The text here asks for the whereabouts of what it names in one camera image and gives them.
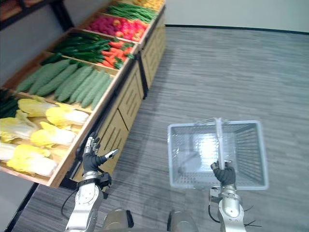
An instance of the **yellow vegetable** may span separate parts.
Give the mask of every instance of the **yellow vegetable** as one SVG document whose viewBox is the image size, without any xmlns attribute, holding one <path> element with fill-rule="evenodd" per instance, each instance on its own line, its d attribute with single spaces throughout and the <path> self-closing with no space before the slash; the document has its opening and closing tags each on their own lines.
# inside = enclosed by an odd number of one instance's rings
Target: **yellow vegetable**
<svg viewBox="0 0 309 232">
<path fill-rule="evenodd" d="M 37 126 L 27 119 L 27 114 L 21 110 L 16 111 L 15 117 L 0 119 L 1 141 L 9 143 L 15 138 L 29 139 L 37 130 Z"/>
<path fill-rule="evenodd" d="M 56 105 L 45 102 L 44 98 L 35 96 L 33 99 L 24 98 L 18 100 L 18 107 L 28 113 L 28 117 L 43 117 L 46 110 L 56 107 Z"/>
<path fill-rule="evenodd" d="M 69 130 L 59 129 L 47 122 L 40 122 L 42 130 L 38 130 L 31 135 L 31 142 L 37 146 L 52 147 L 53 145 L 67 145 L 69 146 L 76 134 Z"/>
<path fill-rule="evenodd" d="M 13 157 L 16 145 L 0 143 L 0 160 L 9 160 Z"/>
<path fill-rule="evenodd" d="M 83 125 L 89 115 L 85 112 L 74 110 L 64 104 L 58 103 L 60 107 L 50 108 L 46 111 L 47 120 L 58 127 L 69 125 Z"/>
<path fill-rule="evenodd" d="M 31 145 L 18 145 L 12 159 L 6 164 L 19 172 L 37 173 L 39 175 L 51 176 L 57 163 L 46 157 L 50 152 Z"/>
</svg>

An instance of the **cable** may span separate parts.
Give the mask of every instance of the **cable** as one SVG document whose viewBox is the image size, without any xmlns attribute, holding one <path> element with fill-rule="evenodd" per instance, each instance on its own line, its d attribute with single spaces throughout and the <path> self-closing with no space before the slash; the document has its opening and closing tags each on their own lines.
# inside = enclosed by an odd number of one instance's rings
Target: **cable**
<svg viewBox="0 0 309 232">
<path fill-rule="evenodd" d="M 208 205 L 208 214 L 209 214 L 209 217 L 210 217 L 214 222 L 220 223 L 220 221 L 216 220 L 216 219 L 211 215 L 211 198 L 210 198 L 210 200 L 209 200 L 209 205 Z M 258 225 L 252 225 L 252 223 L 254 223 L 254 222 L 255 222 L 255 220 L 252 221 L 252 222 L 249 222 L 249 223 L 247 223 L 247 224 L 244 224 L 244 226 L 262 227 L 262 226 L 258 226 Z"/>
<path fill-rule="evenodd" d="M 248 224 L 244 224 L 244 226 L 255 226 L 255 227 L 262 227 L 262 226 L 257 226 L 257 225 L 251 225 L 252 223 L 254 223 L 255 220 L 253 220 L 252 222 L 249 222 Z"/>
<path fill-rule="evenodd" d="M 208 205 L 208 214 L 209 214 L 209 217 L 210 217 L 213 221 L 215 221 L 215 222 L 217 222 L 217 223 L 220 223 L 220 221 L 216 220 L 216 219 L 211 215 L 211 198 L 210 198 L 210 200 L 209 200 L 209 205 Z"/>
<path fill-rule="evenodd" d="M 253 208 L 254 205 L 252 205 L 249 209 L 244 210 L 244 212 L 251 210 Z"/>
<path fill-rule="evenodd" d="M 68 201 L 68 199 L 78 190 L 78 188 L 76 190 L 74 190 L 67 198 L 66 200 L 64 201 L 64 203 L 62 204 L 62 207 L 61 207 L 61 214 L 62 216 L 64 216 L 67 220 L 69 220 L 70 218 L 68 216 L 66 216 L 64 213 L 63 213 L 63 208 L 66 204 L 66 202 Z"/>
</svg>

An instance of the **wooden cabinet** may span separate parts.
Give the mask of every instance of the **wooden cabinet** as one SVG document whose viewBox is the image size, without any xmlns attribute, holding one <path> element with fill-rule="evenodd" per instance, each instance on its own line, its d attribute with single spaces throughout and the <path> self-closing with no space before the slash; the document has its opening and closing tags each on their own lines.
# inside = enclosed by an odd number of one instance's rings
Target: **wooden cabinet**
<svg viewBox="0 0 309 232">
<path fill-rule="evenodd" d="M 129 132 L 126 129 L 125 123 L 121 118 L 119 110 L 117 110 L 101 139 L 101 147 L 99 148 L 98 156 L 103 156 L 111 150 L 117 148 L 120 152 L 113 159 L 110 159 L 101 165 L 100 169 L 108 172 L 109 174 L 113 173 L 128 134 Z"/>
<path fill-rule="evenodd" d="M 160 62 L 166 47 L 164 16 L 160 18 L 155 30 L 158 60 Z"/>
<path fill-rule="evenodd" d="M 150 88 L 154 80 L 156 70 L 159 66 L 166 46 L 163 17 L 164 16 L 162 16 L 158 21 L 146 46 L 141 51 L 141 60 L 143 63 L 148 88 Z"/>
<path fill-rule="evenodd" d="M 137 63 L 130 74 L 129 80 L 129 86 L 118 108 L 127 129 L 131 130 L 143 98 L 140 71 Z"/>
</svg>

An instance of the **shopping basket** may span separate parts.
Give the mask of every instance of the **shopping basket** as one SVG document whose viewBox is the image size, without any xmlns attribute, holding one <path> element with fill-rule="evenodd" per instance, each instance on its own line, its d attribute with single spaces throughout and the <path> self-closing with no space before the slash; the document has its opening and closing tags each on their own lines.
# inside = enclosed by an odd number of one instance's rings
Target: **shopping basket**
<svg viewBox="0 0 309 232">
<path fill-rule="evenodd" d="M 219 187 L 210 165 L 231 161 L 240 190 L 268 188 L 262 126 L 258 121 L 222 121 L 212 118 L 198 123 L 168 127 L 169 179 L 181 189 Z"/>
</svg>

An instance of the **baseboard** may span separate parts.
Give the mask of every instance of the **baseboard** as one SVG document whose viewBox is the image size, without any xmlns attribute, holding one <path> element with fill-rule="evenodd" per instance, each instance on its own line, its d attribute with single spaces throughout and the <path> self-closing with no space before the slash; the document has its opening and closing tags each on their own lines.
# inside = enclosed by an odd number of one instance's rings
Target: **baseboard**
<svg viewBox="0 0 309 232">
<path fill-rule="evenodd" d="M 166 24 L 165 26 L 166 27 L 172 27 L 172 28 L 214 28 L 214 29 L 236 29 L 236 30 L 261 30 L 261 31 L 273 31 L 273 32 L 281 32 L 281 33 L 309 35 L 309 32 L 294 31 L 294 30 L 276 30 L 276 29 L 265 29 L 265 28 L 241 28 L 241 27 L 204 26 L 204 25 L 176 25 L 176 24 Z"/>
</svg>

